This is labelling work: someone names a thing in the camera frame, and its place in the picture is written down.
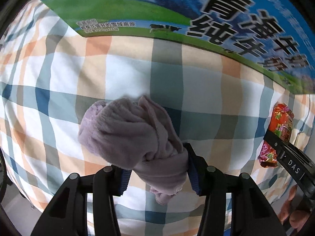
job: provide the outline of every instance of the bolt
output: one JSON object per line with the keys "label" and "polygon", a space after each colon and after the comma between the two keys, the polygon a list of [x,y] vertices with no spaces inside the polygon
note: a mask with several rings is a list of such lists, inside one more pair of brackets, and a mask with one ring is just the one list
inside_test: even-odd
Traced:
{"label": "bolt", "polygon": [[208,166],[207,171],[209,172],[215,172],[215,167],[214,166]]}
{"label": "bolt", "polygon": [[244,179],[249,179],[250,176],[249,176],[249,174],[247,174],[247,173],[242,173],[242,178],[244,178]]}
{"label": "bolt", "polygon": [[103,168],[104,172],[111,172],[113,170],[112,166],[106,166],[105,168]]}
{"label": "bolt", "polygon": [[72,174],[70,174],[70,176],[69,176],[69,178],[70,179],[76,179],[78,177],[78,174],[77,173],[72,173]]}

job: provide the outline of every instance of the towel fold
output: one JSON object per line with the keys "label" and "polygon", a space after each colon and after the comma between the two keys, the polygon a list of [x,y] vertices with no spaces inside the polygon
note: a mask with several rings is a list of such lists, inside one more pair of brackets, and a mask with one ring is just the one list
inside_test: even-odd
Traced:
{"label": "towel fold", "polygon": [[97,101],[85,113],[79,142],[88,151],[127,170],[134,170],[166,204],[186,181],[188,153],[164,108],[142,96]]}

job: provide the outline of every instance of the cow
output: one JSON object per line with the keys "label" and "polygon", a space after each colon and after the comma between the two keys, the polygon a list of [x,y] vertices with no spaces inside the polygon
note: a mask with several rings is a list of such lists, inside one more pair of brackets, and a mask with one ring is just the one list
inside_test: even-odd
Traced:
{"label": "cow", "polygon": [[181,29],[180,27],[174,27],[170,25],[156,25],[156,24],[151,24],[150,27],[151,27],[150,33],[156,32],[156,31],[174,32]]}

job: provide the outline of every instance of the plaid tablecloth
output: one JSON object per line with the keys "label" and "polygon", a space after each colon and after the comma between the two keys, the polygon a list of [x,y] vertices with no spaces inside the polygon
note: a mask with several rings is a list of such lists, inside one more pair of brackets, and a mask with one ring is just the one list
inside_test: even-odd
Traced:
{"label": "plaid tablecloth", "polygon": [[[291,142],[303,149],[315,113],[314,95],[294,96],[264,75],[224,56],[159,39],[83,38],[39,0],[30,1],[2,39],[0,145],[9,177],[40,210],[72,172],[97,172],[107,162],[78,143],[85,111],[100,99],[150,96],[168,111],[180,138],[224,173],[249,173],[270,202],[286,189],[283,168],[257,161],[275,104],[295,114]],[[156,203],[132,173],[115,198],[123,235],[190,236],[204,198],[189,182],[168,205]],[[88,228],[93,234],[92,195]],[[227,196],[226,227],[231,222]]]}

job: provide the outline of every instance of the towel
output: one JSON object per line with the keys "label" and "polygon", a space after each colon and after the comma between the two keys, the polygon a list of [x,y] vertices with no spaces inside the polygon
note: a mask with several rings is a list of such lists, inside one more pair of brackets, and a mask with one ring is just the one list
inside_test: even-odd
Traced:
{"label": "towel", "polygon": [[85,113],[78,136],[87,150],[151,186],[156,200],[167,204],[183,187],[188,153],[163,107],[142,96],[97,101]]}

